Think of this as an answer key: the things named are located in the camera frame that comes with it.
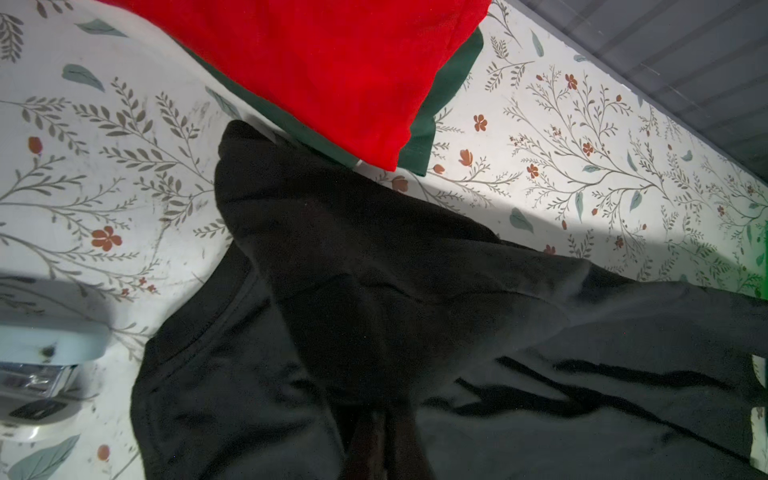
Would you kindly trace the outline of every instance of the green cloth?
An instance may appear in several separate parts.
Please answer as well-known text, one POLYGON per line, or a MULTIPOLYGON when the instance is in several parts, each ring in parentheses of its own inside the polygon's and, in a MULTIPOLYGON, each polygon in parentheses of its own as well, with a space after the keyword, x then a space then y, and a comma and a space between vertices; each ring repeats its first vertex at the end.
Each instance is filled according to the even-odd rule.
MULTIPOLYGON (((482 33, 477 28, 438 71, 429 94, 427 94, 422 107, 419 109, 419 113, 416 115, 413 124, 411 124, 411 139, 400 151, 398 167, 403 167, 422 177, 426 174, 427 166, 429 165, 429 155, 432 153, 432 143, 435 140, 435 115, 448 104, 459 88, 461 88, 469 74, 469 70, 475 63, 475 59, 480 54, 482 46, 482 33)), ((227 90, 255 108, 264 117, 282 128, 288 135, 300 143, 311 147, 346 167, 352 168, 357 164, 358 158, 356 156, 307 127, 296 117, 272 102, 246 90, 188 48, 185 48, 183 45, 182 48, 227 90)))
POLYGON ((435 115, 456 95, 482 50, 482 33, 477 28, 435 76, 435 83, 411 124, 411 139, 400 151, 397 166, 424 176, 435 143, 435 115))

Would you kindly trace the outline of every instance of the floral pattern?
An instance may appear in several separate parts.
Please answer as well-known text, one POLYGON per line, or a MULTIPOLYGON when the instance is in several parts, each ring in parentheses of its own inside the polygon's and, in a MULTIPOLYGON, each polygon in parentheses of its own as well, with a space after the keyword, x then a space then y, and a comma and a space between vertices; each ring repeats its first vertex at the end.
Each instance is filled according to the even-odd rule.
MULTIPOLYGON (((9 476, 56 452, 54 480, 143 478, 133 378, 147 340, 226 251, 216 147, 230 117, 259 117, 198 80, 172 41, 85 5, 0 8, 0 308, 106 321, 114 340, 89 387, 68 393, 85 405, 73 431, 0 442, 9 476)), ((480 29, 483 51, 435 116, 426 176, 358 172, 545 253, 767 294, 763 183, 503 0, 480 29)), ((753 461, 768 469, 764 409, 752 414, 753 461)))

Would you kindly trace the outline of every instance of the wrinkled fabric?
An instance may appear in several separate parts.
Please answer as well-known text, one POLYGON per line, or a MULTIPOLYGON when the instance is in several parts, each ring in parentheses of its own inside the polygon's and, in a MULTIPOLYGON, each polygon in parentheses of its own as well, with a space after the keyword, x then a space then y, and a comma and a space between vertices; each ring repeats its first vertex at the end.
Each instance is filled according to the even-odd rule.
POLYGON ((243 122, 220 154, 235 245, 147 344, 147 478, 338 478, 351 412, 403 401, 440 480, 768 478, 765 301, 516 246, 243 122))
POLYGON ((342 150, 395 170, 435 75, 490 0, 101 0, 162 28, 342 150))

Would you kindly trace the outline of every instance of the red flower print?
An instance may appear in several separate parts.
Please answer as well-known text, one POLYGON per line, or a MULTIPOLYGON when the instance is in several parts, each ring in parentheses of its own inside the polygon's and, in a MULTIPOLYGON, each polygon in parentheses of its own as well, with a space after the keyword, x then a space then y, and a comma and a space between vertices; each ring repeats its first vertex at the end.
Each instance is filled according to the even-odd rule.
POLYGON ((465 167, 469 167, 470 165, 472 165, 472 160, 475 158, 475 156, 472 155, 472 152, 469 150, 462 150, 458 153, 458 155, 462 158, 458 162, 464 165, 465 167))
POLYGON ((398 192, 407 192, 408 181, 402 175, 398 175, 392 179, 392 189, 397 190, 398 192))
POLYGON ((29 146, 29 151, 31 151, 35 155, 43 151, 43 142, 41 142, 40 139, 37 137, 30 137, 28 146, 29 146))
POLYGON ((91 245, 94 247, 101 247, 105 252, 112 250, 112 245, 120 246, 123 244, 123 239, 118 235, 114 235, 114 229, 107 225, 103 230, 94 230, 91 234, 94 240, 91 241, 91 245))
POLYGON ((565 81, 568 82, 568 88, 571 90, 576 90, 578 81, 574 78, 573 75, 565 74, 565 81))
POLYGON ((488 125, 488 121, 482 115, 475 115, 475 131, 485 131, 485 126, 488 125))
POLYGON ((109 460, 109 445, 100 445, 99 448, 96 449, 96 458, 102 462, 109 460))

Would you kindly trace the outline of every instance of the gray wall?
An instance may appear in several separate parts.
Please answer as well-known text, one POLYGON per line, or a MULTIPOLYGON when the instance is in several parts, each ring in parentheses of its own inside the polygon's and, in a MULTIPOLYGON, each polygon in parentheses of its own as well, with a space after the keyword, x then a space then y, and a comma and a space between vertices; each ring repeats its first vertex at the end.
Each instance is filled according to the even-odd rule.
POLYGON ((521 2, 768 180, 768 0, 521 2))

